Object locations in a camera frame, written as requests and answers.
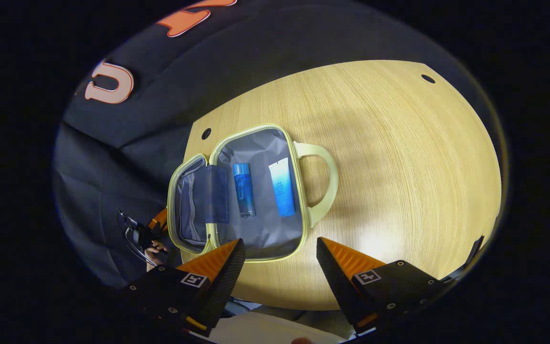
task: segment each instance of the orange letter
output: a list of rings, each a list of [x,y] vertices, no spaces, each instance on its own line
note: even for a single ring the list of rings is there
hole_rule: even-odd
[[[99,100],[100,102],[109,104],[118,104],[124,102],[129,94],[131,94],[131,91],[133,91],[133,75],[126,68],[101,61],[92,72],[93,78],[98,75],[116,79],[116,81],[118,81],[118,87],[116,87],[116,89],[105,89],[95,86],[95,83],[90,81],[90,83],[86,85],[86,99]]]
[[[194,5],[190,5],[185,9],[195,9],[197,7],[231,6],[235,3],[236,0],[204,0],[197,2]],[[167,32],[168,37],[177,37],[207,19],[211,13],[212,11],[209,10],[198,11],[197,13],[177,11],[168,17],[162,18],[159,22],[157,22],[157,24],[161,24],[162,26],[169,28],[169,32]]]

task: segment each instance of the toiletry bag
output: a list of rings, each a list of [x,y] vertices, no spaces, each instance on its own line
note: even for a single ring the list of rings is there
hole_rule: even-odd
[[[298,165],[305,155],[323,158],[330,174],[326,194],[314,207],[307,207]],[[269,165],[286,157],[295,214],[281,217]],[[253,217],[239,213],[232,171],[237,163],[249,164]],[[292,141],[276,124],[261,124],[222,139],[210,157],[197,154],[175,170],[167,203],[169,235],[181,250],[197,255],[240,237],[248,262],[285,259],[300,250],[307,231],[328,213],[337,189],[337,167],[325,148]]]

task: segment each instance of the wooden table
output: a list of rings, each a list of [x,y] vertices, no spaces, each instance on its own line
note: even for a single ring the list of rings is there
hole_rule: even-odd
[[[325,147],[338,164],[338,194],[296,255],[246,263],[233,296],[339,309],[315,257],[317,237],[385,263],[405,259],[437,279],[460,267],[481,235],[489,238],[501,195],[493,144],[467,101],[428,66],[355,61],[272,81],[194,122],[185,159],[208,156],[224,137],[264,122]],[[300,161],[313,206],[326,190],[327,167],[314,156]],[[183,261],[194,257],[182,252]]]

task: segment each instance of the blue cylindrical bottle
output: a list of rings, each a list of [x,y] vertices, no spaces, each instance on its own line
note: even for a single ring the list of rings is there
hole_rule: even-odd
[[[252,178],[249,176],[249,164],[234,164],[233,175],[235,176],[235,191],[237,194],[237,203],[239,204],[239,214],[241,217],[256,216]]]

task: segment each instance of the bag handle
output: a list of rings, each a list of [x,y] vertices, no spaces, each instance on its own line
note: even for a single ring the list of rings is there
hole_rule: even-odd
[[[334,158],[330,153],[326,150],[326,148],[323,148],[322,146],[318,146],[316,144],[308,144],[308,143],[298,143],[296,141],[293,141],[294,148],[296,150],[296,154],[299,159],[301,157],[304,157],[305,155],[317,155],[324,159],[326,162],[326,165],[328,166],[328,172],[330,172],[330,179],[328,181],[328,189],[326,189],[326,194],[324,194],[324,198],[319,201],[318,204],[316,204],[313,207],[307,207],[308,214],[309,214],[309,222],[310,222],[310,228],[313,228],[315,223],[321,220],[323,217],[326,216],[328,211],[330,211],[330,207],[332,207],[332,203],[334,202],[334,198],[337,196],[337,190],[338,190],[338,170],[337,170],[337,164],[334,163]]]

